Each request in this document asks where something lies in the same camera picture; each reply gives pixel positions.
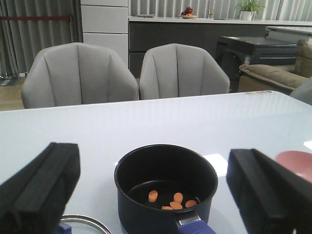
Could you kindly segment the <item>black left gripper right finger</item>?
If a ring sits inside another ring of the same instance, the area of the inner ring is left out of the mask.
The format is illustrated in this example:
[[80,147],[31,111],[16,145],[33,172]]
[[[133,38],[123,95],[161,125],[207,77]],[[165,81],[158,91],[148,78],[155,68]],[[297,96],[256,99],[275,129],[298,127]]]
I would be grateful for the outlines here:
[[256,149],[232,149],[226,181],[250,234],[310,234],[312,184]]

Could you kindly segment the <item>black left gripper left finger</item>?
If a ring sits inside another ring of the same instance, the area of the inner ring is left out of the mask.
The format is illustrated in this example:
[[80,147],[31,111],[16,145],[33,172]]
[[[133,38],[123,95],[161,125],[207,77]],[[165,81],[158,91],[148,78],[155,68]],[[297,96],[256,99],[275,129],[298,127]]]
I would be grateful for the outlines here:
[[0,186],[2,234],[54,234],[80,177],[77,144],[51,142]]

